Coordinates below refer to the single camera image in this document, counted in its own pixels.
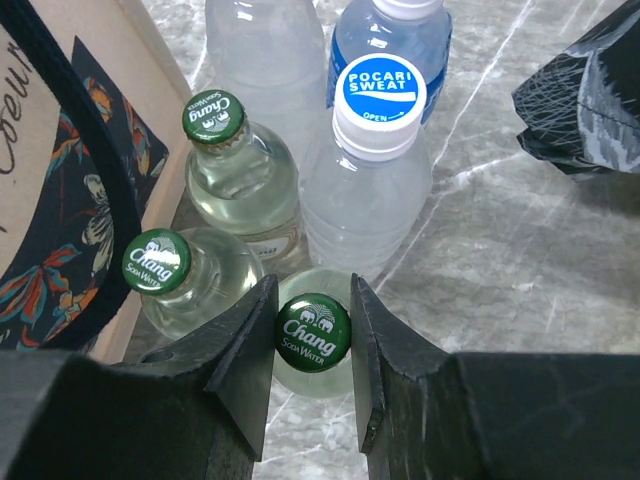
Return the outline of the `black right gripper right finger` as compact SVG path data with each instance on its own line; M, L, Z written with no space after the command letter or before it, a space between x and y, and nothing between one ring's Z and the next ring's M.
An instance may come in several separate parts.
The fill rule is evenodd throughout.
M358 444L372 479L635 479L635 355L448 353L351 279Z

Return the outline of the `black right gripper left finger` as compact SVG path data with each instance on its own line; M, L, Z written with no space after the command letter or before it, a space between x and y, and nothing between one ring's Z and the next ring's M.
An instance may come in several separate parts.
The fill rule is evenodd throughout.
M1 355L5 479L248 479L263 454L278 283L139 363Z

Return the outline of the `green cap bottle front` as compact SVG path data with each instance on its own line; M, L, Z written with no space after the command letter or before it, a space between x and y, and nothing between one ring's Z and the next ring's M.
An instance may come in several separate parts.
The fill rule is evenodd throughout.
M274 376L284 387L314 399L353 390L350 296L350 275L326 268L279 284Z

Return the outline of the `green cap glass bottle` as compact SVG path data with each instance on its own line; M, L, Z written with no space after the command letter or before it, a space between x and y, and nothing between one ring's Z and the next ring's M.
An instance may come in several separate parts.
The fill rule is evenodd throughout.
M214 227L147 230L126 247L121 270L149 322L171 340L231 308L265 275L247 244Z

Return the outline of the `beige canvas tote bag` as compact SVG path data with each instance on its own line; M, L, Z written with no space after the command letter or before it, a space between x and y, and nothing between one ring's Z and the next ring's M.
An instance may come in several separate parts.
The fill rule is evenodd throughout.
M189 87L140 1L37 1L122 158L144 228L182 196ZM16 37L1 36L1 345L31 350L76 320L114 252L108 196L79 129Z

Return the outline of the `blue label water bottle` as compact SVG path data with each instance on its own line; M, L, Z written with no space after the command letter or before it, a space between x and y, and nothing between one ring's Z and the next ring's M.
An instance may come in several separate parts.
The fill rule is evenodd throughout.
M448 70L453 19L443 0L354 0L337 20L329 48L326 106L334 102L341 71L372 53L398 55L411 62L427 86L421 123L440 96Z

